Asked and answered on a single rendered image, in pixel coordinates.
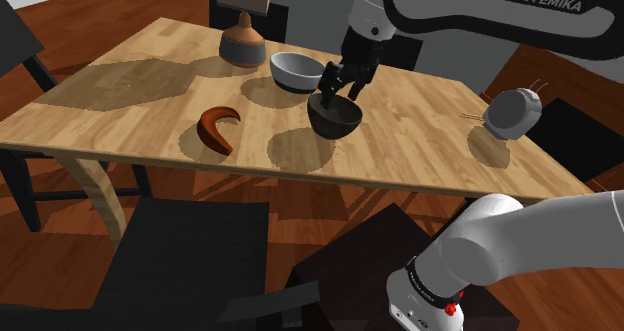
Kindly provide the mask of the wooden table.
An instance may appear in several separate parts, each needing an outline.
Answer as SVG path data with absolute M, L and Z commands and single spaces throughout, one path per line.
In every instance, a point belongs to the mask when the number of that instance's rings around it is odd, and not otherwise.
M 160 18 L 35 101 L 60 119 L 44 137 L 78 159 L 532 204 L 588 188 L 528 138 L 500 141 L 462 113 L 484 102 L 464 84 L 382 66 L 359 96 L 361 125 L 328 141 L 306 99 L 278 88 L 267 66 L 225 63 L 220 32 Z M 229 156 L 202 143 L 204 111 L 226 106 Z

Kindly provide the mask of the brown and grey vase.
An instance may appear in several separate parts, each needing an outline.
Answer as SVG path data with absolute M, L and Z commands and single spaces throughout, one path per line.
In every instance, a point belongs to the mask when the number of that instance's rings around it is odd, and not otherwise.
M 238 23 L 223 31 L 219 56 L 243 68 L 255 68 L 266 61 L 265 39 L 252 27 L 248 12 L 241 12 Z

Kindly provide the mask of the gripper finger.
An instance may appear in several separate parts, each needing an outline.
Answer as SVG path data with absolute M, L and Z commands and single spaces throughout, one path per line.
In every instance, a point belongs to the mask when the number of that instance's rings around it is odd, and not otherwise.
M 359 73 L 355 77 L 353 85 L 349 90 L 348 98 L 355 102 L 357 97 L 359 96 L 359 93 L 367 84 L 372 81 L 372 78 L 373 76 L 370 73 Z
M 318 84 L 318 90 L 322 94 L 322 107 L 328 108 L 336 93 L 348 83 L 343 76 L 344 69 L 343 64 L 336 64 L 332 61 L 327 63 Z

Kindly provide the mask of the brown crescent-shaped dish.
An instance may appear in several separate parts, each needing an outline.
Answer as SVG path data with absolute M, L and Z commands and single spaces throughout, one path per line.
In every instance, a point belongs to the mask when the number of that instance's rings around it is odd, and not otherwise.
M 217 121 L 222 118 L 241 120 L 239 113 L 231 107 L 212 107 L 202 113 L 197 123 L 197 134 L 202 143 L 208 148 L 219 154 L 229 156 L 233 148 L 219 133 L 216 127 Z

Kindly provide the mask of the white bowl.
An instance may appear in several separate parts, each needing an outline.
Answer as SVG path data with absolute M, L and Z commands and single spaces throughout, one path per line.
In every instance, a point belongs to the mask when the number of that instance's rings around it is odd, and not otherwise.
M 325 65 L 296 52 L 277 52 L 270 57 L 270 71 L 274 81 L 287 90 L 313 93 L 319 84 Z

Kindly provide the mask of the black bowl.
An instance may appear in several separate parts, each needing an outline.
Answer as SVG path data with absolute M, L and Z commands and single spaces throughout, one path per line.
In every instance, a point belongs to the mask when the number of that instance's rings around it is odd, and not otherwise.
M 328 140 L 349 135 L 361 123 L 361 108 L 348 98 L 335 95 L 328 107 L 321 104 L 323 95 L 315 93 L 307 99 L 307 114 L 316 134 Z

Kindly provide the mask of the black chair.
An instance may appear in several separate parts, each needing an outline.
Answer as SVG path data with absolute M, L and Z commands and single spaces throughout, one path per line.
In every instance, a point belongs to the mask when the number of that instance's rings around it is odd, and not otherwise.
M 422 40 L 395 35 L 385 48 L 385 64 L 394 68 L 413 71 L 422 46 Z
M 7 0 L 0 0 L 0 77 L 23 65 L 44 92 L 58 82 L 38 58 L 43 45 L 28 28 Z M 143 165 L 132 167 L 137 186 L 116 189 L 106 174 L 104 161 L 78 159 L 68 152 L 53 151 L 44 139 L 52 124 L 60 117 L 45 106 L 28 104 L 0 122 L 0 172 L 32 232 L 41 229 L 36 203 L 38 201 L 91 200 L 99 212 L 111 240 L 118 241 L 126 230 L 121 196 L 152 194 L 147 170 Z M 80 184 L 80 191 L 36 192 L 26 163 L 28 158 L 54 159 Z
M 315 282 L 266 293 L 267 203 L 142 197 L 87 309 L 0 304 L 0 331 L 305 331 Z
M 270 3 L 266 15 L 250 12 L 252 27 L 266 40 L 284 43 L 286 38 L 289 8 Z M 240 11 L 222 7 L 217 0 L 209 0 L 209 26 L 226 30 L 238 23 Z
M 624 162 L 624 137 L 560 98 L 526 136 L 581 182 Z

